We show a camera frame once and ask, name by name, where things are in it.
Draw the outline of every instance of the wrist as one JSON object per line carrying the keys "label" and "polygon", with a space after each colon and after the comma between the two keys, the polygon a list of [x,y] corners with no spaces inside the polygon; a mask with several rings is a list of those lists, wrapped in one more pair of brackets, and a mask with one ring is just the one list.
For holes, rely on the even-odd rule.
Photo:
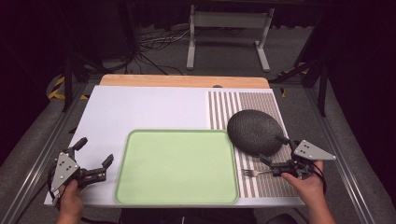
{"label": "wrist", "polygon": [[308,213],[317,217],[326,216],[328,213],[330,213],[329,206],[327,205],[324,197],[323,199],[317,199],[313,203],[307,204],[306,206],[308,208]]}
{"label": "wrist", "polygon": [[63,214],[62,212],[59,214],[57,224],[78,224],[81,220],[81,216],[73,216],[70,214]]}
{"label": "wrist", "polygon": [[307,206],[308,209],[318,209],[321,207],[327,207],[326,199],[324,198],[324,195],[316,195],[315,197],[308,198],[306,200],[303,200],[305,202],[305,205]]}
{"label": "wrist", "polygon": [[335,224],[332,213],[326,202],[317,204],[316,207],[308,207],[309,223],[312,224]]}

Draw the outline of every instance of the black and white striped pattern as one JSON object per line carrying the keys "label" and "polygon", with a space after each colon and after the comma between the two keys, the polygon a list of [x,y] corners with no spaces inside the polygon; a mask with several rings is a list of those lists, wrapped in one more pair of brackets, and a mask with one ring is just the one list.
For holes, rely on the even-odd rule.
{"label": "black and white striped pattern", "polygon": [[[271,90],[268,92],[224,92],[209,91],[207,125],[210,129],[226,130],[230,117],[238,111],[256,109],[271,115],[282,127],[287,136],[276,99]],[[258,158],[253,158],[234,148],[235,163],[241,198],[297,197],[297,192],[283,178],[271,174],[250,178],[241,174],[242,169],[268,170]],[[283,146],[271,159],[282,162],[290,158],[290,147]]]}

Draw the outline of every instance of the hand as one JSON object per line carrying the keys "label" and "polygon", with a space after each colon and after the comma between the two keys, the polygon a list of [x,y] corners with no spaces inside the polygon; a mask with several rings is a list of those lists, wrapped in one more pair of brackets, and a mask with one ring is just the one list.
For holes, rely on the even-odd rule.
{"label": "hand", "polygon": [[[315,161],[315,165],[320,171],[323,170],[322,161]],[[310,224],[335,223],[324,197],[323,183],[317,175],[311,175],[305,180],[298,179],[287,173],[283,173],[282,177],[294,186],[300,198],[306,204]]]}
{"label": "hand", "polygon": [[83,205],[80,198],[81,190],[78,189],[77,180],[72,180],[70,183],[59,188],[62,195],[61,198],[61,212],[58,217],[58,224],[61,223],[79,223],[82,217]]}
{"label": "hand", "polygon": [[[323,170],[323,161],[315,161],[315,165],[320,171]],[[298,179],[287,173],[283,173],[282,177],[294,186],[300,198],[308,207],[315,206],[318,201],[324,200],[323,183],[317,175],[313,174],[305,180]]]}

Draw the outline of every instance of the metal fork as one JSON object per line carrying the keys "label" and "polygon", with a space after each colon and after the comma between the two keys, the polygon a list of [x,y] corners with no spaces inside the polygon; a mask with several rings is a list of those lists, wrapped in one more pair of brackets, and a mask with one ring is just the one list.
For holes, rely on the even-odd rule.
{"label": "metal fork", "polygon": [[256,171],[256,170],[245,170],[245,169],[242,169],[242,174],[250,176],[250,177],[256,177],[257,175],[268,174],[268,173],[272,173],[272,171],[270,171],[270,170],[267,170],[267,171]]}

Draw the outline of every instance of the white table surface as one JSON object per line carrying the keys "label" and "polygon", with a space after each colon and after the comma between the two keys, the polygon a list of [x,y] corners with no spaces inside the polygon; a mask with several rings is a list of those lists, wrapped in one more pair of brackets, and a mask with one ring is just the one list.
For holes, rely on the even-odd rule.
{"label": "white table surface", "polygon": [[[107,169],[105,182],[89,185],[82,191],[83,203],[92,207],[122,207],[115,201],[114,192],[126,138],[132,130],[210,129],[205,98],[208,91],[272,93],[272,90],[268,89],[96,86],[70,146],[82,137],[88,138],[88,143],[76,152],[78,165],[87,170],[100,168],[109,154],[114,155],[114,161]],[[51,204],[49,194],[44,204]],[[298,197],[269,197],[239,198],[234,204],[221,206],[296,205],[304,205],[304,203]],[[207,207],[219,207],[219,205],[212,204]]]}

